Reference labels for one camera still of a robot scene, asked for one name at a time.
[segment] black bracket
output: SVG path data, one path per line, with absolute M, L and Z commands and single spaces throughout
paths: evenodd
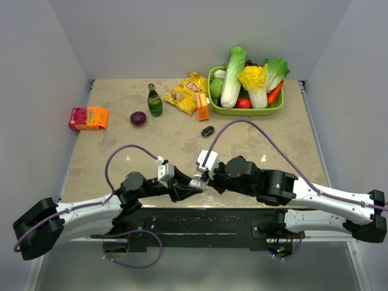
M 375 205 L 384 206 L 384 192 L 372 190 L 368 193 Z M 349 220 L 343 224 L 345 229 L 352 233 L 352 237 L 367 243 L 382 243 L 387 234 L 387 220 L 381 216 L 381 210 L 375 209 L 375 214 L 371 215 L 371 223 L 359 226 Z
M 45 198 L 36 203 L 13 223 L 16 238 L 19 239 L 38 222 L 57 213 L 56 206 L 52 198 Z M 20 244 L 23 259 L 35 259 L 51 250 L 63 231 L 63 224 L 64 220 L 56 217 L 29 234 Z
M 291 173 L 279 170 L 263 170 L 256 196 L 258 202 L 270 206 L 287 205 L 291 199 L 296 198 L 293 191 L 293 183 L 298 179 Z

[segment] lettuce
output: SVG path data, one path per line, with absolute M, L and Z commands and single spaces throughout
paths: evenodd
M 224 79 L 215 78 L 210 84 L 210 96 L 212 99 L 219 99 L 222 93 L 222 87 L 224 86 Z
M 265 59 L 265 64 L 268 64 L 266 91 L 269 93 L 290 73 L 290 70 L 287 66 L 287 61 L 282 58 L 271 59 L 270 61 Z

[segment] yellow chip bag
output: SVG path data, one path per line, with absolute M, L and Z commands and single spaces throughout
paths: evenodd
M 174 90 L 165 95 L 164 99 L 183 112 L 192 115 L 196 110 L 196 93 L 205 93 L 208 96 L 207 78 L 194 71 L 189 71 L 189 78 L 183 80 Z

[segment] green leafy vegetable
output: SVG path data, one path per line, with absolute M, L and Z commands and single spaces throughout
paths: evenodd
M 215 78 L 210 84 L 210 96 L 212 99 L 219 99 L 222 94 L 222 87 L 224 86 L 223 78 Z
M 265 59 L 265 64 L 268 64 L 266 91 L 269 93 L 290 73 L 290 70 L 287 61 L 282 58 L 271 59 L 270 61 Z
M 237 76 L 244 71 L 246 58 L 247 52 L 242 47 L 230 49 L 230 60 L 221 94 L 221 105 L 224 108 L 233 108 L 236 105 L 241 88 Z

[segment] bottle label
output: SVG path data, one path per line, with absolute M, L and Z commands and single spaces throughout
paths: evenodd
M 161 103 L 161 99 L 160 99 L 159 95 L 153 95 L 150 98 L 150 101 L 151 101 L 152 104 L 159 104 L 159 103 Z

